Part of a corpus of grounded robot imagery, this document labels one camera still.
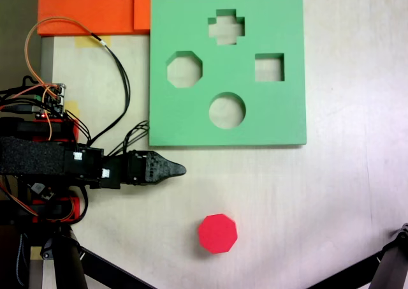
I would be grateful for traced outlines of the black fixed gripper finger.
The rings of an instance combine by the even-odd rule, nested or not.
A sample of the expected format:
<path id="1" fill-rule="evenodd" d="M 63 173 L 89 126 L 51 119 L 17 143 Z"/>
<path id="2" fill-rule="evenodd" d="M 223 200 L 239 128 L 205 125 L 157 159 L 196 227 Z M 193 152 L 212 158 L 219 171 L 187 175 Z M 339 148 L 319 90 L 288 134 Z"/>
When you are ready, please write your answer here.
<path id="1" fill-rule="evenodd" d="M 158 184 L 166 179 L 186 174 L 185 166 L 172 162 L 154 151 L 146 155 L 145 183 Z"/>

